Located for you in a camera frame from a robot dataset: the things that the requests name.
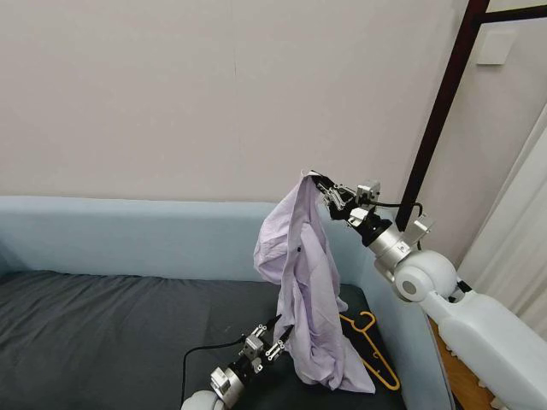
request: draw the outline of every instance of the white curtain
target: white curtain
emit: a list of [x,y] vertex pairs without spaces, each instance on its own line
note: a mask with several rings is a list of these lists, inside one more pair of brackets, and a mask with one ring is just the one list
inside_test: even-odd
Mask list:
[[458,274],[547,340],[547,106]]

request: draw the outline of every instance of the white wall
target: white wall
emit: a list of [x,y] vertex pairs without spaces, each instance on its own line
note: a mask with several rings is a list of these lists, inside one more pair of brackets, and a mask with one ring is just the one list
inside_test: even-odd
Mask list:
[[396,200],[452,4],[4,0],[0,194],[276,200],[313,167]]
[[[490,10],[544,2],[492,1]],[[518,29],[505,65],[474,62],[489,29]],[[456,264],[489,213],[503,181],[547,102],[547,20],[481,28],[420,199],[436,219],[425,245]]]

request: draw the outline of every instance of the bed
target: bed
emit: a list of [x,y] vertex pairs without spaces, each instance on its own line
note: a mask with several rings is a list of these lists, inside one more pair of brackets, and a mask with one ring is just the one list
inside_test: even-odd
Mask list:
[[[0,197],[0,408],[179,408],[184,352],[275,313],[252,268],[270,203]],[[353,232],[326,220],[348,316],[371,310],[401,380],[375,395],[302,384],[284,355],[237,409],[451,409],[423,312],[399,301]],[[237,347],[195,353],[186,396]]]

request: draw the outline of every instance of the fabric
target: fabric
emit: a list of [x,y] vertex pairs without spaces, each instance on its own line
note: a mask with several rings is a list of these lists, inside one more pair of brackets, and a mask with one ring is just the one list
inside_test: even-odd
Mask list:
[[264,220],[255,268],[281,285],[277,313],[282,316],[275,336],[294,325],[287,346],[301,380],[373,393],[359,354],[342,334],[338,313],[347,305],[338,296],[338,270],[316,207],[319,194],[312,178],[303,177]]
[[547,340],[547,110],[458,274]]
[[[269,283],[20,272],[0,278],[2,410],[174,410],[182,357],[197,345],[235,340],[275,313]],[[368,310],[343,285],[347,313]],[[374,341],[383,354],[383,343]],[[186,396],[209,389],[240,347],[192,353]],[[246,389],[237,409],[404,409],[401,392],[375,395],[303,384],[283,354]]]

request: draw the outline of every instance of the orange hanger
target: orange hanger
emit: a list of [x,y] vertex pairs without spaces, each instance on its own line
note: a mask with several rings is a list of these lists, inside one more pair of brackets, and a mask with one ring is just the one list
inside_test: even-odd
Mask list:
[[343,316],[342,314],[340,314],[340,318],[345,320],[346,322],[350,323],[351,324],[351,327],[353,328],[354,331],[356,331],[357,333],[361,333],[368,341],[368,344],[370,344],[370,346],[373,348],[374,350],[374,353],[373,353],[373,357],[375,357],[376,359],[380,359],[382,361],[382,363],[384,364],[385,368],[387,369],[387,371],[391,374],[391,377],[393,378],[393,380],[395,381],[394,384],[389,384],[387,381],[385,381],[385,379],[380,376],[379,374],[379,371],[378,370],[375,370],[372,366],[370,366],[366,360],[364,360],[362,357],[361,357],[361,361],[362,361],[362,364],[365,365],[365,367],[367,368],[367,370],[369,372],[371,372],[374,376],[376,376],[378,378],[378,380],[380,382],[382,382],[382,384],[387,387],[389,390],[399,390],[399,388],[401,387],[401,382],[399,382],[399,379],[397,377],[397,375],[395,374],[395,372],[391,369],[390,365],[387,364],[387,361],[384,359],[384,356],[382,356],[382,354],[379,352],[378,348],[376,347],[376,345],[374,344],[374,342],[372,341],[372,339],[368,336],[367,334],[367,330],[370,329],[372,327],[372,325],[374,325],[376,323],[376,317],[370,313],[370,312],[360,312],[359,313],[360,316],[368,316],[370,318],[370,322],[367,323],[367,325],[365,325],[365,327],[363,327],[362,329],[359,329],[357,326],[356,326],[356,322],[346,316]]

